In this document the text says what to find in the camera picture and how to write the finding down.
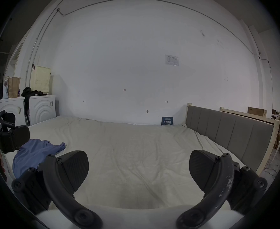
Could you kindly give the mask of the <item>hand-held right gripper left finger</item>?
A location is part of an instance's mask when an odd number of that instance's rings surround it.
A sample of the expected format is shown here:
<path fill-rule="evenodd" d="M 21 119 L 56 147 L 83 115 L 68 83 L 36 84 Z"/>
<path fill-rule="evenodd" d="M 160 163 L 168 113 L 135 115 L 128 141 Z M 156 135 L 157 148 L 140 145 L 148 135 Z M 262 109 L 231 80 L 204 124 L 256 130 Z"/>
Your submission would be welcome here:
<path fill-rule="evenodd" d="M 11 187 L 17 198 L 35 215 L 48 210 L 53 202 L 77 227 L 100 229 L 103 225 L 100 216 L 74 198 L 88 172 L 89 161 L 84 151 L 71 151 L 59 157 L 49 154 L 38 168 L 30 167 L 13 180 Z"/>

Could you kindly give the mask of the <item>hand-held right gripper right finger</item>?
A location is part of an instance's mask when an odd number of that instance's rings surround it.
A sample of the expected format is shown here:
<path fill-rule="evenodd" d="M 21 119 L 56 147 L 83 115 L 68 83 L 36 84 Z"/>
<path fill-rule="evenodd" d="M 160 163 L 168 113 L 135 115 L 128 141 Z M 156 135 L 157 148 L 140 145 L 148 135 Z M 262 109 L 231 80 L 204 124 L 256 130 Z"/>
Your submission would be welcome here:
<path fill-rule="evenodd" d="M 189 171 L 203 199 L 176 220 L 179 229 L 197 229 L 207 223 L 228 201 L 230 209 L 247 214 L 262 198 L 268 182 L 249 166 L 241 167 L 230 153 L 221 156 L 205 150 L 192 151 Z"/>

